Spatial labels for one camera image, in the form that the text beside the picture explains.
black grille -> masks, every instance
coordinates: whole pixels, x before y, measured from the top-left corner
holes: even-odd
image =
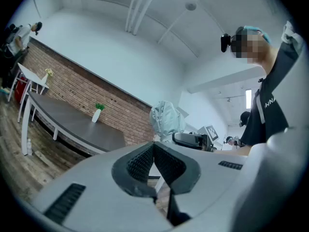
[[[52,221],[61,224],[85,188],[83,185],[71,184],[44,214]]]
[[[232,169],[237,169],[240,170],[242,168],[243,165],[241,164],[237,164],[237,163],[232,163],[232,162],[228,162],[228,161],[221,161],[218,163],[221,166],[227,167],[227,168],[232,168]]]
[[[153,146],[144,150],[134,158],[132,158],[126,166],[126,169],[131,177],[147,183],[149,171],[154,163]]]
[[[157,145],[154,145],[154,161],[168,185],[180,177],[186,170],[186,165],[182,160],[174,157]]]

white sleeve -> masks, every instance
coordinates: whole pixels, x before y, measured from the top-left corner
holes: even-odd
[[[24,36],[26,36],[27,34],[30,33],[30,29],[28,27],[22,27],[19,32],[17,33],[17,35],[20,37],[20,38],[23,38]]]

long table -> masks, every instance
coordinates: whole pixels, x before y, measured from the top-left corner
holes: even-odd
[[[22,152],[27,154],[27,133],[31,106],[58,131],[78,144],[97,153],[109,152],[126,146],[124,134],[113,127],[97,121],[79,111],[66,101],[29,92],[22,125]]]

white vase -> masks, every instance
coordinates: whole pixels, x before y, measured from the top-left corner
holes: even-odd
[[[42,82],[45,84],[48,78],[48,74],[45,75],[45,77],[42,78]]]
[[[93,114],[92,116],[92,122],[96,123],[96,121],[98,120],[98,117],[100,116],[100,113],[101,113],[100,109],[96,110],[95,114]]]

gray tabletop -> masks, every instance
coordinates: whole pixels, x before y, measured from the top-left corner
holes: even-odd
[[[97,121],[71,106],[66,101],[29,92],[33,102],[61,129],[102,151],[112,151],[126,146],[124,134]]]

